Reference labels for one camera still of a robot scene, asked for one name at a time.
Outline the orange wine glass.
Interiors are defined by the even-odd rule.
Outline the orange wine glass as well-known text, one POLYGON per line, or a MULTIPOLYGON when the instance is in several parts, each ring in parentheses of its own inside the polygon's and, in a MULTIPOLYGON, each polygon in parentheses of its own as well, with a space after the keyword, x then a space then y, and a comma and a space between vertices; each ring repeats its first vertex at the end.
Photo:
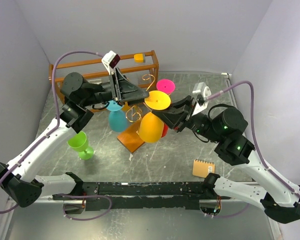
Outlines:
POLYGON ((149 92, 149 97, 144 99, 144 104, 151 111, 143 116, 138 134, 144 142, 155 143, 162 137, 165 124, 153 114, 152 110, 161 111, 167 109, 171 105, 171 98, 162 91, 152 90, 149 92))
POLYGON ((126 111, 128 111, 130 108, 131 108, 131 107, 130 107, 127 103, 125 103, 121 110, 124 111, 124 112, 126 112, 126 111))

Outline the pink wine glass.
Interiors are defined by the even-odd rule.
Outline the pink wine glass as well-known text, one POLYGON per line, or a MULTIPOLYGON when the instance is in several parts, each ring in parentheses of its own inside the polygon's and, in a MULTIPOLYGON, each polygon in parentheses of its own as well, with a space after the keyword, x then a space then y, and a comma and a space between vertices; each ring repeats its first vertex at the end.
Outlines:
POLYGON ((171 93, 175 91, 176 85, 170 79, 161 79, 157 82, 156 89, 169 96, 171 93))

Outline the blue wine glass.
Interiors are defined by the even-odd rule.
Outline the blue wine glass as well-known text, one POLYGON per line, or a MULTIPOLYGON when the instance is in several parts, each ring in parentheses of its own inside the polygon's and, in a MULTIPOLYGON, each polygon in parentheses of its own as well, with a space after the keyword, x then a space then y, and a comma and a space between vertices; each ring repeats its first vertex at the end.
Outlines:
POLYGON ((106 109, 109 111, 108 121, 110 128, 117 133, 125 131, 128 127, 128 120, 125 112, 122 110, 123 106, 111 100, 106 109))

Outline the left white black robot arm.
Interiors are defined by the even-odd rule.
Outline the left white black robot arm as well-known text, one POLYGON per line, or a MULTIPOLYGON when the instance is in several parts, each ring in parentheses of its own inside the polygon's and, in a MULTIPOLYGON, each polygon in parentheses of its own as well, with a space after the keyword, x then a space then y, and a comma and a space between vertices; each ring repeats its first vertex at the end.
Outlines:
POLYGON ((131 106, 149 97, 144 88, 128 81, 117 67, 110 73, 109 81, 100 84, 71 72, 60 91, 66 98, 65 104, 46 130, 17 157, 6 164, 0 162, 0 187, 22 208, 44 196, 82 194, 83 181, 75 174, 39 176, 38 171, 63 143, 87 125, 94 115, 89 106, 111 100, 131 106))

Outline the orange wine glass front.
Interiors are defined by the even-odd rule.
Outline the orange wine glass front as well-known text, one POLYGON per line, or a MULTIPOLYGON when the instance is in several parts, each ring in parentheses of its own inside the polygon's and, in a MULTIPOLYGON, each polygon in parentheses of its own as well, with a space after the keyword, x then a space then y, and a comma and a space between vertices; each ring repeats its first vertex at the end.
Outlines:
POLYGON ((128 111, 130 108, 131 108, 131 107, 130 107, 127 103, 125 103, 121 110, 124 111, 124 112, 126 112, 126 111, 128 111))

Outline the red wine glass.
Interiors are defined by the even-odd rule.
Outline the red wine glass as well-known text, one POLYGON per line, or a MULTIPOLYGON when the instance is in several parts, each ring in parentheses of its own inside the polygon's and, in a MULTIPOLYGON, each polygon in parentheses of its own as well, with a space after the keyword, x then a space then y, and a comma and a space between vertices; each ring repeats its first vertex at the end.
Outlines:
POLYGON ((161 138, 163 138, 167 135, 168 130, 169 130, 169 127, 166 124, 164 124, 161 138))

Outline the green wine glass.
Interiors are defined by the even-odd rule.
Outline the green wine glass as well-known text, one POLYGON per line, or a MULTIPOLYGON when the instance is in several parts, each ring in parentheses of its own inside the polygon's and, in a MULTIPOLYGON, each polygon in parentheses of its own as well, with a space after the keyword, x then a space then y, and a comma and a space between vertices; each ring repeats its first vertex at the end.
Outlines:
POLYGON ((94 149, 89 145, 88 137, 85 132, 80 131, 67 141, 67 144, 82 160, 89 160, 94 155, 94 149))

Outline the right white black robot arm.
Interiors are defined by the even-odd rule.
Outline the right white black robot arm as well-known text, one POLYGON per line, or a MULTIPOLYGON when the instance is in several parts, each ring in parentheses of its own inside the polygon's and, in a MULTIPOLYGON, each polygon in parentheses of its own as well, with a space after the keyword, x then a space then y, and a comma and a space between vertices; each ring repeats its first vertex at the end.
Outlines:
POLYGON ((187 128, 203 142, 216 143, 217 156, 225 163, 241 169, 258 186, 235 183, 216 173, 209 173, 203 191, 213 197, 230 197, 260 208, 272 220, 288 224, 300 220, 300 185, 282 177, 268 163, 255 159, 255 145, 244 135, 248 122, 234 106, 220 103, 224 110, 216 117, 202 112, 194 115, 197 103, 191 96, 152 113, 177 133, 187 128))

